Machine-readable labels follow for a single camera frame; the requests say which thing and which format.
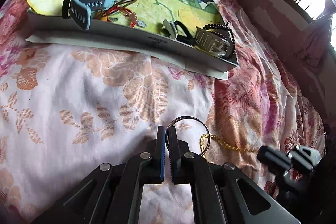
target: gold chain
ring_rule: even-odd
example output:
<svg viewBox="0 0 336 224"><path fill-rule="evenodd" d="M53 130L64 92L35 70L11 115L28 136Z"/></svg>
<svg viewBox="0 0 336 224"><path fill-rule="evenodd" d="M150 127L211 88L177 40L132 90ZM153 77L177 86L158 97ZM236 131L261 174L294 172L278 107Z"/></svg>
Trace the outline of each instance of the gold chain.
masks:
<svg viewBox="0 0 336 224"><path fill-rule="evenodd" d="M258 153L258 149L247 149L247 148L239 148L239 147L236 147L236 146L232 146L232 145L229 145L227 144L226 142L224 142L221 138L219 138L218 136L216 135L213 135L212 133L210 133L210 137L211 139L213 139L214 141L216 141L220 146L224 147L224 148L227 148L227 149L230 149L230 150L234 150L234 151L239 151L239 152L250 152L250 153L254 153L254 154L257 154ZM206 134L203 134L201 136L201 138L199 139L199 146L201 148L201 151L204 150L204 141L205 139L207 138L207 135Z"/></svg>

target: silver bolt head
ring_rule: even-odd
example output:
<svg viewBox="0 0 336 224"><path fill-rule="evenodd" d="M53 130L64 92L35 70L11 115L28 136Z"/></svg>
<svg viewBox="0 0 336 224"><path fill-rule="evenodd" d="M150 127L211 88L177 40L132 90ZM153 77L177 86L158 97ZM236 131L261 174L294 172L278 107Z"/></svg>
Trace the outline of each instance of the silver bolt head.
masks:
<svg viewBox="0 0 336 224"><path fill-rule="evenodd" d="M104 164L101 164L99 166L99 169L102 170L102 171L108 171L108 170L110 170L110 168L111 168L111 165L108 164L108 163L104 163Z"/></svg>
<svg viewBox="0 0 336 224"><path fill-rule="evenodd" d="M224 168L225 168L226 170L230 170L230 171L232 171L232 170L235 169L235 166L234 166L232 163L227 162L227 163L224 164Z"/></svg>
<svg viewBox="0 0 336 224"><path fill-rule="evenodd" d="M195 154L188 151L186 153L184 153L184 156L187 158L187 159L192 159L193 157L195 157Z"/></svg>
<svg viewBox="0 0 336 224"><path fill-rule="evenodd" d="M151 157L151 153L148 153L148 152L142 152L140 154L140 158L146 160L146 159L149 159Z"/></svg>

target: bed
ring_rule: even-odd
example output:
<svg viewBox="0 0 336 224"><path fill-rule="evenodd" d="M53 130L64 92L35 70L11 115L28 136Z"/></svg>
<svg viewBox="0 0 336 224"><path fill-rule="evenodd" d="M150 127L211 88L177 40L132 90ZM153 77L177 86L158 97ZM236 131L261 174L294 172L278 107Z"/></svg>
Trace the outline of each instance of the bed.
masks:
<svg viewBox="0 0 336 224"><path fill-rule="evenodd" d="M26 0L0 10L0 199L30 222L103 162L117 165L182 115L216 136L205 156L231 162L267 193L274 176L261 145L301 144L323 154L324 127L295 79L236 0L213 0L236 38L240 69L228 80L192 73L137 52L29 44ZM204 128L185 120L179 138L200 153ZM237 147L230 149L223 143ZM193 223L188 185L145 185L139 223ZM292 173L292 178L300 177Z"/></svg>

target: metal ring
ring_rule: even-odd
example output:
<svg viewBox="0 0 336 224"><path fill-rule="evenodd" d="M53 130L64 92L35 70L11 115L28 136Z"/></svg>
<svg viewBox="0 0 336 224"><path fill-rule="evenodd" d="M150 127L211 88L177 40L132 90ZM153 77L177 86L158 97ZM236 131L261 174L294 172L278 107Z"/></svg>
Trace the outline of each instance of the metal ring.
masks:
<svg viewBox="0 0 336 224"><path fill-rule="evenodd" d="M182 120L186 120L186 119L189 119L189 120L195 120L197 122L200 122L206 129L207 131L207 135L208 135L208 143L207 143L207 146L204 148L203 151L201 151L200 153L200 156L202 156L210 147L210 141L211 141L211 137L210 137L210 132L209 132L209 129L208 127L204 124L204 122L202 122L201 120L195 118L195 117L192 117L192 116L180 116L180 117L177 117L176 119L174 119L167 127L167 130L166 130L166 134L165 134L165 142L166 142L166 147L169 151L169 141L168 141L168 135L169 135L169 129L174 125L176 124L177 122L179 121L182 121Z"/></svg>

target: bedsheet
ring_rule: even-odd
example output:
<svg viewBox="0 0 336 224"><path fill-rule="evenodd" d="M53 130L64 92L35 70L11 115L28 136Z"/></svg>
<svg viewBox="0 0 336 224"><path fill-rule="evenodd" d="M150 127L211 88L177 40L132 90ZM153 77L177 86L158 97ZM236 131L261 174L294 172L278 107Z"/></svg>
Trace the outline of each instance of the bedsheet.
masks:
<svg viewBox="0 0 336 224"><path fill-rule="evenodd" d="M236 0L214 0L236 37L240 70L217 80L135 52L29 45L26 0L0 10L0 198L28 222L100 163L117 165L143 151L157 127L181 115L206 122L230 145L288 151L324 148L319 114ZM176 125L199 153L202 126ZM232 162L267 193L274 176L254 153L211 143L207 158ZM193 223L188 185L145 185L139 223Z"/></svg>

